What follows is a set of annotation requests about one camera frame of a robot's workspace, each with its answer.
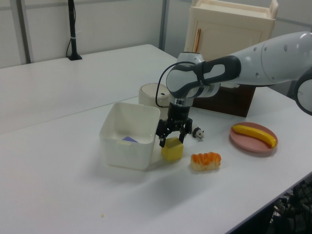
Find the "white cup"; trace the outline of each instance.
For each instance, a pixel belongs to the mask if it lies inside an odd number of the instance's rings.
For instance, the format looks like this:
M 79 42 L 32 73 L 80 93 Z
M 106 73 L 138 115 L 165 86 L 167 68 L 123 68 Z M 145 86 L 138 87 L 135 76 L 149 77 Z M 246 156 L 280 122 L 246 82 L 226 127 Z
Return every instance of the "white cup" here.
M 159 119 L 167 119 L 168 117 L 168 108 L 160 108 L 156 105 L 156 90 L 157 83 L 150 83 L 143 85 L 138 94 L 138 102 L 139 104 L 143 104 L 145 106 L 153 106 L 157 107 L 160 110 Z M 160 84 L 158 95 L 157 95 L 157 103 L 160 106 L 169 106 L 169 90 L 163 84 Z

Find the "pink plate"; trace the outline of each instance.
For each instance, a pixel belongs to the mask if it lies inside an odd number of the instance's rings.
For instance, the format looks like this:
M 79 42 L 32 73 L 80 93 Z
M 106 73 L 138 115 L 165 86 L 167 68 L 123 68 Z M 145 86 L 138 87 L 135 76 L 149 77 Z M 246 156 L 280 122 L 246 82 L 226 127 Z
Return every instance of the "pink plate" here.
M 253 128 L 257 128 L 259 130 L 262 130 L 268 134 L 270 134 L 271 136 L 273 136 L 276 139 L 276 145 L 278 144 L 278 140 L 276 135 L 268 128 L 256 124 L 256 123 L 250 123 L 250 122 L 242 122 L 242 123 L 237 123 L 240 125 L 245 125 L 248 127 L 253 127 Z M 245 150 L 249 150 L 252 152 L 256 152 L 256 153 L 266 153 L 272 150 L 271 146 L 257 138 L 254 138 L 252 136 L 246 136 L 246 135 L 242 135 L 239 133 L 236 133 L 233 131 L 233 129 L 231 128 L 230 130 L 230 136 L 232 138 L 232 140 L 240 147 L 242 147 Z

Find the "black pole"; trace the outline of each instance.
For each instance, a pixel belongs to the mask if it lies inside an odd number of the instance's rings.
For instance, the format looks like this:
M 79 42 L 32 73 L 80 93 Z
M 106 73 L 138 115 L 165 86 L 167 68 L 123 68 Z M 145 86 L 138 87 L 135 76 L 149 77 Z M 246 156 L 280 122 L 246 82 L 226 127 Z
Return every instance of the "black pole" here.
M 74 0 L 68 0 L 69 11 L 69 26 L 70 26 L 70 40 L 72 44 L 72 55 L 68 57 L 69 60 L 79 60 L 82 57 L 77 53 L 76 45 L 76 31 L 75 31 L 75 13 L 74 13 Z

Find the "yellow sponge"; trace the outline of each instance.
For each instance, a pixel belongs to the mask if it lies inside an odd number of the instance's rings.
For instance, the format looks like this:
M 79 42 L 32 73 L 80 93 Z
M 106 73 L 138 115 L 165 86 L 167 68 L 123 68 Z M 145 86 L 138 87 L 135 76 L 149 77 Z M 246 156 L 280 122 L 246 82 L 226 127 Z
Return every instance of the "yellow sponge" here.
M 181 159 L 183 154 L 183 144 L 177 137 L 166 139 L 165 146 L 161 148 L 161 154 L 167 161 Z

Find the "dark wooden box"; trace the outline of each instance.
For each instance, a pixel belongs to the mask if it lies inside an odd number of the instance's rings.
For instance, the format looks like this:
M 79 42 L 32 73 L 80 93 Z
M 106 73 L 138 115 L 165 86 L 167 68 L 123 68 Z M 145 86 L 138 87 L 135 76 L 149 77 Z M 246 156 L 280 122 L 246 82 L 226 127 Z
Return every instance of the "dark wooden box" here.
M 212 97 L 195 98 L 193 107 L 246 117 L 254 96 L 255 87 L 240 85 L 238 88 L 220 87 Z

